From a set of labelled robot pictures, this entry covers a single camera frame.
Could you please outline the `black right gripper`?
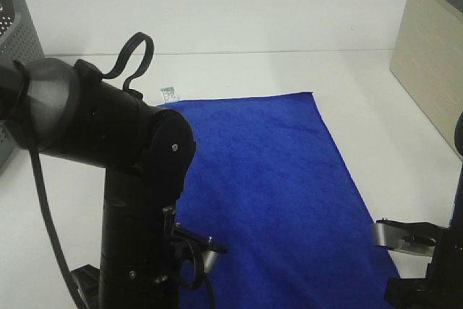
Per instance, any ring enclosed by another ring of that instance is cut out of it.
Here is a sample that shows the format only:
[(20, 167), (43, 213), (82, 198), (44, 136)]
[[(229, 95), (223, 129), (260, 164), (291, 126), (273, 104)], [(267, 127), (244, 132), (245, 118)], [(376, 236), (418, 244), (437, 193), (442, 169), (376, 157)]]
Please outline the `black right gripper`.
[(462, 294), (444, 292), (424, 279), (389, 278), (384, 300), (394, 308), (462, 308)]

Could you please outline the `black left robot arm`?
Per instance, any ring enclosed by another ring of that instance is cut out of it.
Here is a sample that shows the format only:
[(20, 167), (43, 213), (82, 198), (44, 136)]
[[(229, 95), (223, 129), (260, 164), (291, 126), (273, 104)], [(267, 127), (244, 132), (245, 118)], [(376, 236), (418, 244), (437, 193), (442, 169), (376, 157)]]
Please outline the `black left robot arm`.
[(72, 272), (88, 308), (178, 308), (184, 249), (175, 205), (196, 144), (177, 111), (109, 84), (93, 64), (1, 61), (1, 120), (21, 148), (105, 170), (101, 262)]

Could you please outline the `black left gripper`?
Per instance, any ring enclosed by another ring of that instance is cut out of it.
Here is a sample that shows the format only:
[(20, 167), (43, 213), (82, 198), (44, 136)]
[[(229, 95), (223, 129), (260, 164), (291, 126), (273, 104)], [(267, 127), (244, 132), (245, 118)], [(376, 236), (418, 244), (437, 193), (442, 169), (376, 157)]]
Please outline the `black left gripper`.
[(90, 264), (71, 271), (71, 276), (77, 285), (78, 292), (87, 308), (98, 309), (100, 304), (101, 272)]

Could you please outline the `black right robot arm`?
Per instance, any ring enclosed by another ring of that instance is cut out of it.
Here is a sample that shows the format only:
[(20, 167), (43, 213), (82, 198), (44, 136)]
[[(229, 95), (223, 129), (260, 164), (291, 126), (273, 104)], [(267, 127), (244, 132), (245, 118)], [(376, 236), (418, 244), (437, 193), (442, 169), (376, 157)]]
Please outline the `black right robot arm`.
[(462, 307), (462, 177), (447, 227), (388, 219), (371, 225), (373, 244), (387, 250), (428, 256), (423, 278), (388, 278), (384, 300), (394, 308)]

